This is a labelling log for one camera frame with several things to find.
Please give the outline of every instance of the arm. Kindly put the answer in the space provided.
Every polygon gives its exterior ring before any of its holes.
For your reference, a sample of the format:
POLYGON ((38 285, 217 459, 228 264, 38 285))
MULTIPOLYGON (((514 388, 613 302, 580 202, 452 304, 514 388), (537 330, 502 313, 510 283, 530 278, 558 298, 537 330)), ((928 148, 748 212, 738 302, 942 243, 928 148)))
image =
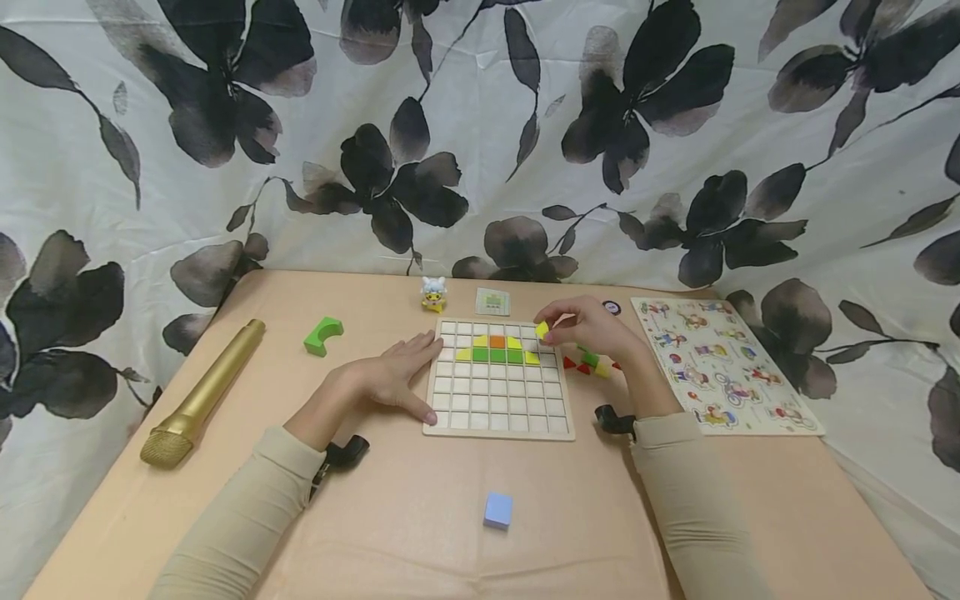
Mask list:
POLYGON ((433 332, 399 342, 378 358, 333 370, 281 427, 271 427, 160 571, 150 600, 242 600, 260 578, 287 527, 306 508, 327 444, 363 397, 404 408, 426 422, 436 415, 409 389, 440 352, 433 332))
POLYGON ((587 297, 553 302, 535 321, 551 326, 548 344, 576 342, 620 363, 638 418, 634 464, 687 600, 772 599, 729 485, 649 347, 587 297))

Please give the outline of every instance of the pattern card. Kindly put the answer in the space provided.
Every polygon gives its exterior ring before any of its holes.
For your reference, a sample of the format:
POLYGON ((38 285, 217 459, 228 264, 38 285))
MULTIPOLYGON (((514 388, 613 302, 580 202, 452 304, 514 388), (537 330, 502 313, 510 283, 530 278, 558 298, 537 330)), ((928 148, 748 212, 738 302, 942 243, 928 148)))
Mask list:
POLYGON ((477 288, 477 304, 474 312, 478 315, 509 317, 510 294, 484 287, 477 288))
POLYGON ((428 436, 574 439, 560 351, 532 323, 437 320, 444 349, 430 368, 428 436))
POLYGON ((729 302, 631 301, 677 400, 704 434, 826 433, 729 302))

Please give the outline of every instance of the floral curtain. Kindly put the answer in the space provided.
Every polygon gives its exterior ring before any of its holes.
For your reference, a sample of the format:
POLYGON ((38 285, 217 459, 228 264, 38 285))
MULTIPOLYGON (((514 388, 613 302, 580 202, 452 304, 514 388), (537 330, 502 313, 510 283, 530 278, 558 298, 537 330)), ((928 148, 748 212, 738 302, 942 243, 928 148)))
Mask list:
POLYGON ((0 598, 262 268, 715 286, 960 532, 958 44, 953 0, 7 0, 0 598))

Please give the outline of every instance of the beige tabletop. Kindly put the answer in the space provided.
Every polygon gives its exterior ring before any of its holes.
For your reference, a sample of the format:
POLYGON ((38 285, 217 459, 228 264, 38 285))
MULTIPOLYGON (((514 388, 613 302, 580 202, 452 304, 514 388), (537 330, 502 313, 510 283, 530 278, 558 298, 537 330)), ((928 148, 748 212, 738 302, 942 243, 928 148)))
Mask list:
MULTIPOLYGON (((636 329, 635 288, 453 280, 446 315, 472 318, 476 288, 510 292, 511 320, 556 298, 616 300, 636 329)), ((420 280, 259 271, 237 285, 133 435, 26 598, 143 598, 181 536, 247 459, 264 428, 283 423, 332 368, 430 328, 420 280), (345 335, 328 355, 302 339, 323 317, 345 335), (138 458, 166 417, 249 319, 267 333, 214 415, 199 448, 173 472, 138 458)), ((573 443, 437 438, 385 411, 357 413, 371 443, 353 471, 333 474, 276 553, 255 597, 679 598, 627 440, 598 431, 593 409, 619 409, 622 376, 567 378, 573 443), (482 526, 488 492, 514 498, 509 532, 482 526)), ((415 388, 426 389, 425 377, 415 388)), ((743 503, 778 598, 928 599, 920 580, 816 438, 709 440, 743 503)))

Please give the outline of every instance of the person's left hand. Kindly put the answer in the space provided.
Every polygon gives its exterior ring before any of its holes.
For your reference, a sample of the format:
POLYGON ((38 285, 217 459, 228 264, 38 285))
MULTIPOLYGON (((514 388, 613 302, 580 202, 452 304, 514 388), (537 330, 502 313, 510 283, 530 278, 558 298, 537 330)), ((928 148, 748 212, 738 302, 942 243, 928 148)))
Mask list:
POLYGON ((437 424, 437 414, 410 390, 410 378, 423 365, 429 364, 444 341, 434 340, 433 329, 418 334, 406 342, 399 341, 374 358, 364 358, 339 367, 330 374, 353 381, 362 396, 387 406, 397 406, 429 425, 437 424))

